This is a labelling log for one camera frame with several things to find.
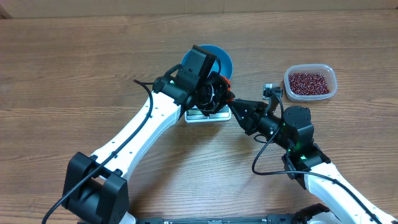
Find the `red measuring scoop blue handle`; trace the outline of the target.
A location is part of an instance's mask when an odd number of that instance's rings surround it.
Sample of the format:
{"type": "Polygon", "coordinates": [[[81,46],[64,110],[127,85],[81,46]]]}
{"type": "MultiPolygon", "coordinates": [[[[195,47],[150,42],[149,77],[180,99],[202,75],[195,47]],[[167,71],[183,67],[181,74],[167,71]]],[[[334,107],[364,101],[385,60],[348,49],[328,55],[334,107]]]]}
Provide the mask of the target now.
{"type": "Polygon", "coordinates": [[[230,103],[235,99],[235,94],[231,91],[231,82],[228,78],[225,76],[222,76],[224,80],[227,82],[227,89],[226,89],[226,103],[230,103]]]}

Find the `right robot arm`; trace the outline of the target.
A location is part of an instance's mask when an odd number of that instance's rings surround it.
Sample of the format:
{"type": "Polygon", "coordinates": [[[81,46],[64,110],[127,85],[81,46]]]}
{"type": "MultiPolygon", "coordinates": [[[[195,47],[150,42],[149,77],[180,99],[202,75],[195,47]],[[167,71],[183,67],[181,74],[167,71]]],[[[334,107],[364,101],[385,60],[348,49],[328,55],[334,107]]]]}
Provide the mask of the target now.
{"type": "Polygon", "coordinates": [[[261,101],[233,100],[228,103],[245,133],[263,135],[267,143],[285,149],[283,174],[318,197],[340,223],[397,223],[361,195],[338,171],[313,139],[309,108],[284,108],[279,97],[261,101]]]}

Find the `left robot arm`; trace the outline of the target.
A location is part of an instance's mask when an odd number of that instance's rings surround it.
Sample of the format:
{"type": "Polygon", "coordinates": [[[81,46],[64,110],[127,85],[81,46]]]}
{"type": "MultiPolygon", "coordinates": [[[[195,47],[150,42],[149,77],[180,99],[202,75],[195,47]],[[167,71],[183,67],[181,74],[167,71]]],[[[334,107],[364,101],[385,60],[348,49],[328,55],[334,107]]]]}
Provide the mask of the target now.
{"type": "Polygon", "coordinates": [[[115,137],[90,156],[68,163],[58,202],[85,223],[137,223],[129,213],[128,182],[156,140],[187,111],[211,116],[226,107],[233,74],[231,57],[214,45],[194,45],[181,63],[151,83],[149,97],[115,137]]]}

